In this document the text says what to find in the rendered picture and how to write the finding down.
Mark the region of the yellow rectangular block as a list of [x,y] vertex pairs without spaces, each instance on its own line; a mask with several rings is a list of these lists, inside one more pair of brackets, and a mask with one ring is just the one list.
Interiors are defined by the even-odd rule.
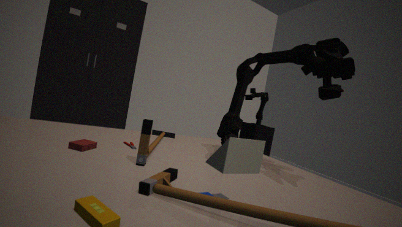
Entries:
[[119,227],[121,217],[94,196],[76,199],[74,207],[90,227]]

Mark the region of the red-handled pliers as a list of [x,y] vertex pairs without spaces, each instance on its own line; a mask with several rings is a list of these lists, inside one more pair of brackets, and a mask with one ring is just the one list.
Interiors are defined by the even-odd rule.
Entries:
[[123,143],[125,143],[125,144],[128,145],[128,146],[130,146],[131,148],[136,148],[136,147],[133,145],[132,142],[130,142],[130,144],[128,144],[127,142],[123,142]]

